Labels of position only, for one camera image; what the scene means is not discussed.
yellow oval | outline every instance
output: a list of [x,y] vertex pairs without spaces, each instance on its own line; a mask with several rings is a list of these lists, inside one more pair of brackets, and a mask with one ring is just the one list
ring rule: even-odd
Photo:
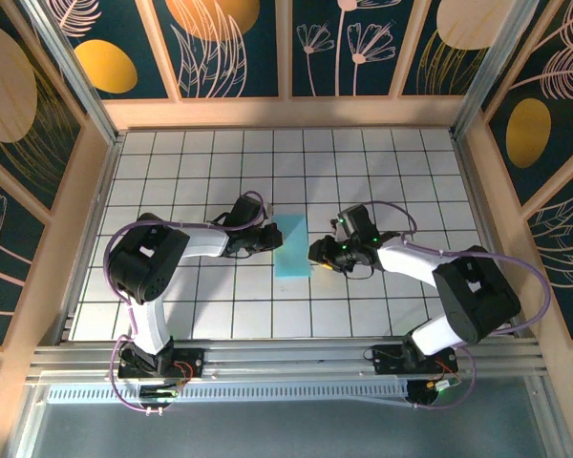
[[552,116],[543,102],[525,98],[507,123],[507,156],[521,169],[533,165],[540,158],[552,130]]
[[437,32],[441,40],[458,50],[490,47],[515,0],[441,0]]
[[0,29],[0,141],[18,141],[36,116],[36,79],[23,50]]
[[134,62],[120,48],[104,40],[89,40],[74,49],[92,84],[107,93],[123,94],[138,83]]
[[[166,0],[165,3],[176,22],[187,33],[202,40],[217,41],[219,30],[224,29],[224,25],[219,20],[215,2],[225,18],[233,17],[242,35],[257,22],[259,0]],[[230,33],[224,34],[223,40],[229,36]]]

